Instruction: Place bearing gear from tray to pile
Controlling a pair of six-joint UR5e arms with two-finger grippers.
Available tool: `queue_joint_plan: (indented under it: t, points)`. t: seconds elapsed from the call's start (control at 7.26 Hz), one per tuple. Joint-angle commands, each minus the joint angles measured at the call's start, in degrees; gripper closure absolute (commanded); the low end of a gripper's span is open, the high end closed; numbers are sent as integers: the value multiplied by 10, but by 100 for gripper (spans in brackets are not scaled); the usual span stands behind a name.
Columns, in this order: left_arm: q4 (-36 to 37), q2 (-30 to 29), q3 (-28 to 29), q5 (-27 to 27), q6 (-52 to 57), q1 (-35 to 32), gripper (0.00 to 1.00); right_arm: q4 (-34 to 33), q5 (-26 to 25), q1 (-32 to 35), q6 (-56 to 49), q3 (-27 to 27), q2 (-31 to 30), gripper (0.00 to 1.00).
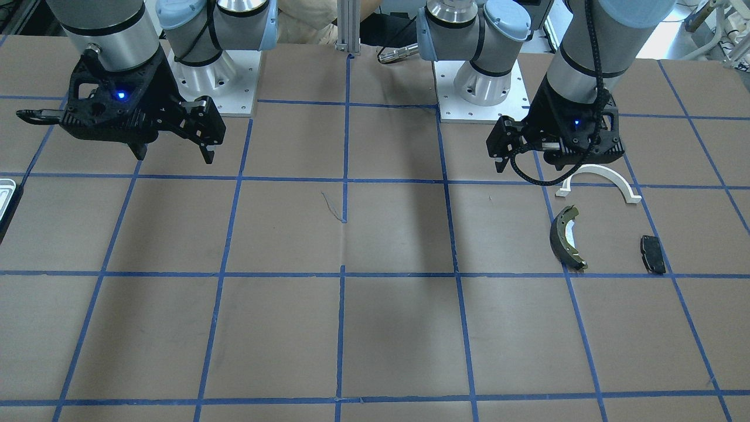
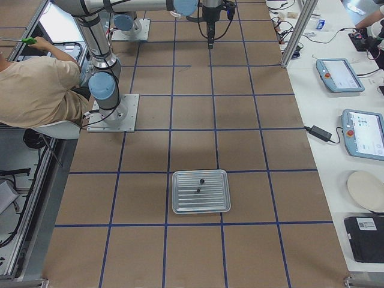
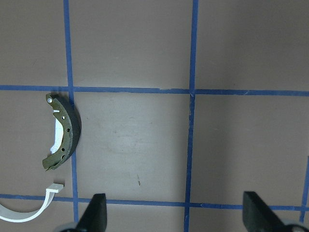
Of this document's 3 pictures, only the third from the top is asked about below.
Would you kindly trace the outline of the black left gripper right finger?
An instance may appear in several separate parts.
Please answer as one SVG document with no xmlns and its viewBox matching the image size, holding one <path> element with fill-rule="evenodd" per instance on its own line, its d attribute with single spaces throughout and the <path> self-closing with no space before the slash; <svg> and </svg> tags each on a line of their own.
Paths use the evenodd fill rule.
<svg viewBox="0 0 309 232">
<path fill-rule="evenodd" d="M 254 191 L 245 191 L 242 221 L 248 232 L 282 232 L 284 223 Z"/>
</svg>

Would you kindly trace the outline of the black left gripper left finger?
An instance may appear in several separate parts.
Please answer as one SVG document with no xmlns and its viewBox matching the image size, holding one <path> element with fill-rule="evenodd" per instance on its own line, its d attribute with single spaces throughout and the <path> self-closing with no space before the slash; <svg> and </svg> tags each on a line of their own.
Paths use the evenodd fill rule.
<svg viewBox="0 0 309 232">
<path fill-rule="evenodd" d="M 78 232 L 105 232 L 106 228 L 106 195 L 105 193 L 94 194 L 75 229 Z"/>
</svg>

